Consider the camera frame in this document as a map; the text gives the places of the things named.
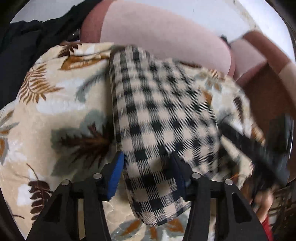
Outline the person's right hand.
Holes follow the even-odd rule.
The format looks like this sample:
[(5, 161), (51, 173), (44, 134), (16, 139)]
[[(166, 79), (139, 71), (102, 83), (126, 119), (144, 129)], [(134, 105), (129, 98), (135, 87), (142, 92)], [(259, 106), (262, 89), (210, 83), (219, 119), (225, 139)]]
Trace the person's right hand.
[(273, 192), (271, 189), (267, 189), (264, 191), (259, 191), (257, 193), (257, 195), (252, 198), (252, 183), (251, 183), (251, 179), (247, 178), (241, 189), (240, 189), (241, 193), (243, 194), (243, 196), (247, 199), (247, 201), (249, 202), (249, 204), (251, 204), (253, 201), (255, 203), (255, 205), (257, 206), (255, 208), (255, 213), (259, 219), (259, 221), (261, 223), (263, 223), (266, 218), (268, 217), (268, 211), (271, 208), (272, 204), (273, 204)]

